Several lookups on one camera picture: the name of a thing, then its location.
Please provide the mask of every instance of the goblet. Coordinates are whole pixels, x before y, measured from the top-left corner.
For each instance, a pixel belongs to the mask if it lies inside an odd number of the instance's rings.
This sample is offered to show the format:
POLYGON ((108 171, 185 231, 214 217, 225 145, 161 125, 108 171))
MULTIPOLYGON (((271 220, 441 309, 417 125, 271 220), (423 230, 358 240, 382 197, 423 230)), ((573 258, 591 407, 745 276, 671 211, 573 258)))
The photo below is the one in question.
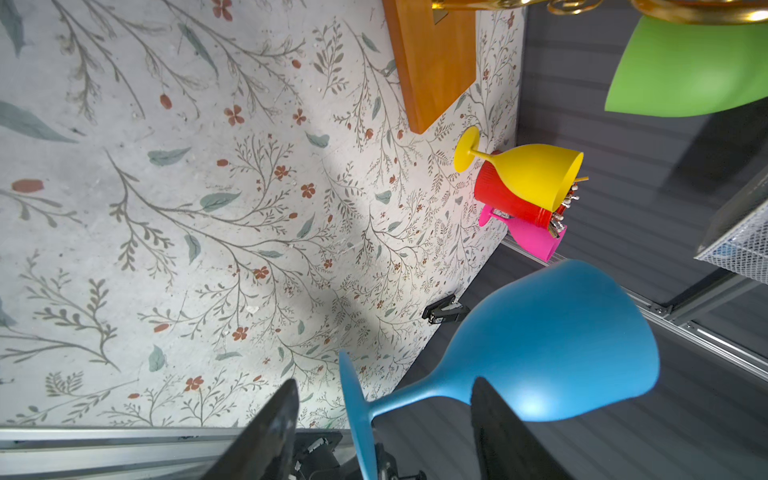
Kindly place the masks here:
POLYGON ((659 375, 650 327, 629 296, 567 260, 496 290, 464 319, 425 378, 367 402, 345 351, 339 376, 365 480, 376 480, 374 417, 432 396, 469 404, 485 377, 520 419, 551 422, 639 396, 659 375))

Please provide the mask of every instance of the floral pattern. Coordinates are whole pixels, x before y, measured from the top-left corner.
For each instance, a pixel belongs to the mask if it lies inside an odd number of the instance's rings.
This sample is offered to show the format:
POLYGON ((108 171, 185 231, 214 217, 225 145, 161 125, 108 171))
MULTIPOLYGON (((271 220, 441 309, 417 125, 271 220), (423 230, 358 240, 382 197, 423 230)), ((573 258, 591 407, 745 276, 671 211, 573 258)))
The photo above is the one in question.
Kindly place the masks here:
POLYGON ((514 140, 508 12, 418 136, 379 2, 5 3, 9 425, 245 425, 293 377, 300 426, 343 428, 339 350, 392 391, 505 234, 452 151, 514 140))

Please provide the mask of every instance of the plastic wine glass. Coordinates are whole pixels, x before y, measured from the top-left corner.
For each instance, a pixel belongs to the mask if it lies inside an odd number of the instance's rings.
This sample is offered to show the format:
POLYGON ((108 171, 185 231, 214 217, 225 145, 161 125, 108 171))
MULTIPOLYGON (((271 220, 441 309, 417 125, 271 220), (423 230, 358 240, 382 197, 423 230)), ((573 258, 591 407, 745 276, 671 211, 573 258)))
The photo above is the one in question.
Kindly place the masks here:
POLYGON ((571 189, 584 154, 554 145, 530 144, 498 155, 478 151, 480 130, 462 134, 453 156, 453 167, 463 172, 480 157, 493 164, 504 185, 515 195, 554 212, 571 189))
POLYGON ((639 396, 659 375, 650 327, 605 273, 567 260, 503 286, 464 319, 424 379, 367 402, 347 352, 339 376, 365 480, 377 480, 371 421, 433 396, 470 402, 485 377, 526 422, 567 419, 639 396))

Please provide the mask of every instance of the yellow goblet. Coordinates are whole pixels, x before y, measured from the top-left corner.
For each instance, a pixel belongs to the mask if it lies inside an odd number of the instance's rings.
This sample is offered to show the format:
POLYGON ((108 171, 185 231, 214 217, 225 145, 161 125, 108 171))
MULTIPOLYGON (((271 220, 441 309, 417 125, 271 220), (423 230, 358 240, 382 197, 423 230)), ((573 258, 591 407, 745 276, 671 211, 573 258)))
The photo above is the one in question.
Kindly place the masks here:
POLYGON ((515 195, 551 212, 556 211, 571 189, 584 154, 554 145, 530 144, 498 155, 478 151, 480 130, 468 128, 456 145, 453 167, 463 172, 475 157, 496 167, 504 185, 515 195))

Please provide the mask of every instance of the black bracket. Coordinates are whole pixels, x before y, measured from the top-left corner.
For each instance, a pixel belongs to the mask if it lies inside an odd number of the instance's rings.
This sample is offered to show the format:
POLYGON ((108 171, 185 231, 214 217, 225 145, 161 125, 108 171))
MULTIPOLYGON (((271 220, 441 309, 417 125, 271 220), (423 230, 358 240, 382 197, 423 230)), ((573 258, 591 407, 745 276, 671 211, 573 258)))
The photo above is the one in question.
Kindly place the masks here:
POLYGON ((456 301, 456 295, 449 295, 442 300, 429 304, 424 309, 422 318, 428 319, 427 321, 432 325, 438 323, 461 322, 469 312, 470 310, 468 306, 463 306, 456 301), (448 306, 451 306, 452 308, 444 310, 444 308, 448 306))

